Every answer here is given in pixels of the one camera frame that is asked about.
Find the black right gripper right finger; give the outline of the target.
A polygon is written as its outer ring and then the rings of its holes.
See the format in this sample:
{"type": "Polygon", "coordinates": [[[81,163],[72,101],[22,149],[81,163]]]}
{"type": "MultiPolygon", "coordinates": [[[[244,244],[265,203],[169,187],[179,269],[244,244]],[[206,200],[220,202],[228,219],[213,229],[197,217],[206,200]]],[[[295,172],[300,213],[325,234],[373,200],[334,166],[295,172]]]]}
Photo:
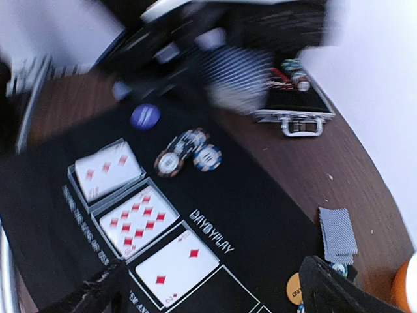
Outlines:
{"type": "Polygon", "coordinates": [[[299,276],[306,313],[400,312],[400,309],[357,288],[317,256],[304,258],[299,276]]]}

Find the nine of diamonds card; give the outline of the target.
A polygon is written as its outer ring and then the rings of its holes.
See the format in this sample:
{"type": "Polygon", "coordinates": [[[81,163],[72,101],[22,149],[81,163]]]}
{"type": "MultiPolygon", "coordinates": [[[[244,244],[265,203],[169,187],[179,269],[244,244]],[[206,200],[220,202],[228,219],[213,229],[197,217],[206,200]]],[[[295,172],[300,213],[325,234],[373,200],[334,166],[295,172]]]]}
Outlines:
{"type": "Polygon", "coordinates": [[[147,186],[99,219],[117,252],[128,259],[157,238],[179,218],[177,211],[153,186],[147,186]]]}

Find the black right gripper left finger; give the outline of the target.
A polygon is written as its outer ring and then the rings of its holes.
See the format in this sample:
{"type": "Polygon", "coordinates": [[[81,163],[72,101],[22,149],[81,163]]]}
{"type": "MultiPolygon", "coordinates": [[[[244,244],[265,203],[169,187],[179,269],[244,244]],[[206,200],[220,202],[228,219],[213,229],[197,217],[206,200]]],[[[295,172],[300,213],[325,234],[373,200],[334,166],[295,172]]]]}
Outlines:
{"type": "Polygon", "coordinates": [[[127,312],[130,296],[126,262],[112,260],[65,298],[42,312],[127,312]]]}

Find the two of diamonds card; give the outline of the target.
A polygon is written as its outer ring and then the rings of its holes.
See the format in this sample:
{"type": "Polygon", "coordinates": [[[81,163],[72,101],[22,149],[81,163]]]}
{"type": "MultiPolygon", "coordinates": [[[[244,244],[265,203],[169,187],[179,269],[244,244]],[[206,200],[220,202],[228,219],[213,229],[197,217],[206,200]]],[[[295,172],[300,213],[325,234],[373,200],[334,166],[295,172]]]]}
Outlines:
{"type": "Polygon", "coordinates": [[[219,259],[191,230],[185,230],[140,263],[136,274],[164,308],[176,303],[219,265],[219,259]]]}

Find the orange big blind button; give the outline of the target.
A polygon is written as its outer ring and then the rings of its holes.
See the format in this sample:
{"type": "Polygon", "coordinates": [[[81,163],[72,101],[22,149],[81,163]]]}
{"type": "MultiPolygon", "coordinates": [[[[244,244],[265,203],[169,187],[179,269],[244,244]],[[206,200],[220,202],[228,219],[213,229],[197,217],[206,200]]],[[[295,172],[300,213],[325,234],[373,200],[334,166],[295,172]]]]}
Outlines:
{"type": "Polygon", "coordinates": [[[286,285],[286,294],[288,300],[292,302],[294,305],[300,305],[302,300],[302,290],[300,287],[300,276],[299,273],[293,274],[289,280],[287,281],[286,285]]]}

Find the poker chip pile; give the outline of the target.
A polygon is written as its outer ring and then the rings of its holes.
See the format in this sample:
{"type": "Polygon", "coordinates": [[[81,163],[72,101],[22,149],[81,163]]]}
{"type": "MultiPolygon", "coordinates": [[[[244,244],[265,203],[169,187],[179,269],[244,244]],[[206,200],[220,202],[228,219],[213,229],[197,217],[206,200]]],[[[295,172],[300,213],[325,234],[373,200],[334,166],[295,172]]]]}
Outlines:
{"type": "Polygon", "coordinates": [[[191,159],[201,172],[210,172],[222,163],[222,152],[209,143],[210,135],[203,128],[187,130],[175,136],[154,161],[154,170],[159,177],[176,176],[191,159]]]}
{"type": "Polygon", "coordinates": [[[348,267],[342,263],[331,263],[330,267],[343,277],[348,276],[348,267]]]}

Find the three of diamonds card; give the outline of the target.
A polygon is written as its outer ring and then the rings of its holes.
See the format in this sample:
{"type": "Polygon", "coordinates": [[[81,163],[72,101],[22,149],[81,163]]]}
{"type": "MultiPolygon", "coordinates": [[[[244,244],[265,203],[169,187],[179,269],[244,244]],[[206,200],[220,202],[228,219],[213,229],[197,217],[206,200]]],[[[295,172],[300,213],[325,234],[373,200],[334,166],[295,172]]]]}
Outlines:
{"type": "Polygon", "coordinates": [[[143,173],[126,141],[75,161],[74,167],[87,202],[113,192],[143,173]]]}

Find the blue patterned playing card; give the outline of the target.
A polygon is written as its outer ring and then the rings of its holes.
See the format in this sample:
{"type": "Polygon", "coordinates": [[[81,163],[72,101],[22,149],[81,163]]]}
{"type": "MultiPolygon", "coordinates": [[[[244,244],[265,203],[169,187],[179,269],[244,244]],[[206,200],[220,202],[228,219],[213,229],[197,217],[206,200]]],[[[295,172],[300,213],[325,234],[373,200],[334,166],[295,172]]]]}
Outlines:
{"type": "Polygon", "coordinates": [[[346,208],[327,209],[319,207],[324,258],[331,263],[352,265],[358,253],[349,212],[346,208]]]}

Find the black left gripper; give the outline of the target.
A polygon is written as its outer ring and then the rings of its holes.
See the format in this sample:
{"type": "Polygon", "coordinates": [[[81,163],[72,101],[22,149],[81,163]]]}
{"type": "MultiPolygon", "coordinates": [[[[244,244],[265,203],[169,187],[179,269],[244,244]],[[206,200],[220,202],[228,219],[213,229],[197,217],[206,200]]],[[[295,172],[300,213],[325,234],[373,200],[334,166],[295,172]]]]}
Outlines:
{"type": "Polygon", "coordinates": [[[297,56],[328,32],[328,1],[106,1],[125,28],[100,58],[142,97],[205,91],[198,58],[223,47],[297,56]]]}

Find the purple small blind button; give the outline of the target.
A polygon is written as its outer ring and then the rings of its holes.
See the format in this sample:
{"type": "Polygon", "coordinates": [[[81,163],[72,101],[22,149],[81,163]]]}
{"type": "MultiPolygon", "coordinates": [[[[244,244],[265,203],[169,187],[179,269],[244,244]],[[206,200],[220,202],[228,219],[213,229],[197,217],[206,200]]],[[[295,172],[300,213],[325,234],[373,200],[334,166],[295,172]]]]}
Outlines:
{"type": "Polygon", "coordinates": [[[130,124],[138,130],[153,128],[161,117],[161,111],[152,104],[141,104],[135,108],[130,116],[130,124]]]}

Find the grey playing card deck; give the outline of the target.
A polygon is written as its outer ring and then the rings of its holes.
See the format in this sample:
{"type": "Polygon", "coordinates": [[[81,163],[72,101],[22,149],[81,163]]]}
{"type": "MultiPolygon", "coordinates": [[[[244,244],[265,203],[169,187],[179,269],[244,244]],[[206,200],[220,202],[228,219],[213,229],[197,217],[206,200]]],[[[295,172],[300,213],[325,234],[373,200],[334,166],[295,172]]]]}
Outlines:
{"type": "Polygon", "coordinates": [[[203,52],[199,68],[210,103],[249,115],[265,106],[273,56],[264,50],[223,47],[203,52]]]}

